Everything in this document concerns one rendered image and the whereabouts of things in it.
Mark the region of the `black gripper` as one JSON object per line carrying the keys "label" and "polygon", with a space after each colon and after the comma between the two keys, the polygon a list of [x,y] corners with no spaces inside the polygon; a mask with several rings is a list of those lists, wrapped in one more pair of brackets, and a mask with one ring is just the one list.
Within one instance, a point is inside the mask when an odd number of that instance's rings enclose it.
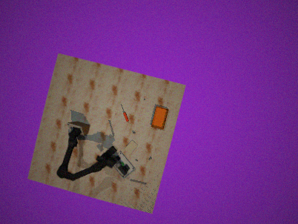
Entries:
{"label": "black gripper", "polygon": [[[107,156],[107,159],[109,158],[109,156],[113,155],[114,153],[116,153],[116,149],[112,146],[109,148],[109,150],[107,150],[105,153],[103,153],[104,155]],[[102,154],[102,155],[103,155]]]}

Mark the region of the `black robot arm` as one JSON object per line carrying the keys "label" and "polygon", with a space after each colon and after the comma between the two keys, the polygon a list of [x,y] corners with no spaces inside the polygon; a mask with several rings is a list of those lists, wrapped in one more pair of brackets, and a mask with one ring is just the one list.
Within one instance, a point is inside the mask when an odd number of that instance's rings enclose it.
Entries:
{"label": "black robot arm", "polygon": [[73,148],[76,147],[78,144],[76,137],[78,137],[81,133],[82,133],[82,131],[80,128],[73,127],[73,130],[71,131],[71,133],[68,134],[69,139],[68,139],[68,146],[67,146],[66,154],[64,156],[63,163],[61,164],[59,169],[56,171],[56,174],[58,175],[59,178],[77,180],[78,178],[81,178],[81,177],[88,175],[90,173],[101,171],[105,166],[112,168],[116,162],[116,160],[114,160],[113,157],[109,156],[109,158],[107,159],[107,156],[103,154],[100,157],[97,156],[97,160],[99,162],[96,162],[89,168],[86,168],[86,169],[79,171],[75,174],[68,172],[70,156],[72,154]]}

